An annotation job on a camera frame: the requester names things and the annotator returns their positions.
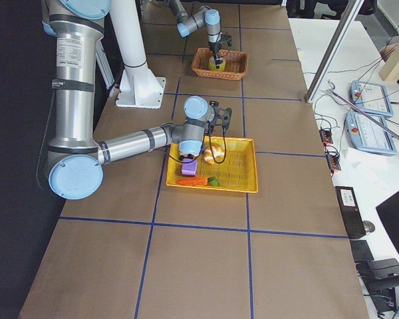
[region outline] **purple block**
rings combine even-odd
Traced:
[[[197,173],[198,161],[189,158],[184,159],[182,164],[182,175],[195,176]]]

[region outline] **white desk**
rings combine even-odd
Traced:
[[[316,72],[318,69],[338,21],[290,19],[290,24],[296,47],[300,51],[299,57],[302,62],[306,84],[309,87],[314,74],[309,74],[308,72]],[[370,64],[379,57],[380,54],[377,48],[372,43],[362,24],[354,22],[332,62],[330,71],[354,70],[360,66]],[[390,94],[397,91],[399,86],[395,82],[382,81],[378,71],[383,65],[384,62],[382,61],[373,73],[370,71],[362,79],[384,84]],[[335,84],[336,91],[339,94],[349,97],[350,83],[353,80],[357,80],[369,68],[370,66],[357,71],[328,73],[321,90],[329,88],[327,80],[330,79]],[[399,102],[399,91],[391,94],[390,100]],[[394,104],[393,109],[394,116],[391,120],[399,123],[399,105]],[[386,167],[372,167],[369,163],[347,161],[345,158],[346,150],[349,146],[352,147],[352,144],[347,133],[345,131],[342,133],[342,127],[348,111],[348,106],[336,104],[329,96],[321,98],[316,104],[317,113],[336,118],[338,125],[341,127],[332,130],[334,146],[341,154],[340,165],[342,169],[342,171],[334,174],[332,181],[334,186],[354,187],[362,219],[375,224],[375,232],[363,238],[368,241],[375,260],[396,258],[399,261],[399,255],[384,230],[375,209],[378,204],[399,191],[399,142],[395,140],[398,154],[387,158]],[[335,126],[334,120],[328,120]],[[388,123],[388,127],[399,134],[399,126],[396,124]],[[366,298],[366,303],[370,318],[376,318],[376,310],[370,298]]]

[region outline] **orange wicker basket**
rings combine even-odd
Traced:
[[[247,73],[248,55],[239,51],[220,50],[220,56],[226,60],[226,67],[223,72],[210,71],[208,60],[213,53],[208,48],[198,48],[192,61],[192,70],[198,76],[209,78],[222,78],[224,80],[241,80]]]

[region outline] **white pole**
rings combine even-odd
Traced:
[[[344,10],[343,16],[341,17],[341,20],[337,25],[337,29],[332,36],[330,44],[328,45],[327,51],[325,51],[317,73],[312,80],[311,86],[306,93],[305,100],[307,103],[313,102],[313,99],[315,98],[315,95],[317,94],[325,75],[327,75],[328,69],[333,61],[333,58],[335,57],[335,54],[337,53],[338,48],[341,46],[341,43],[346,36],[350,25],[358,15],[360,7],[363,3],[364,0],[349,0],[346,10]]]
[[[166,79],[148,68],[135,1],[112,0],[110,16],[125,69],[117,105],[159,108]]]

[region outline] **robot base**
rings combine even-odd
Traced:
[[[148,84],[139,84],[133,76],[133,85],[124,70],[120,84],[120,94],[116,105],[123,108],[160,108],[166,87],[166,78],[155,77],[148,69]]]

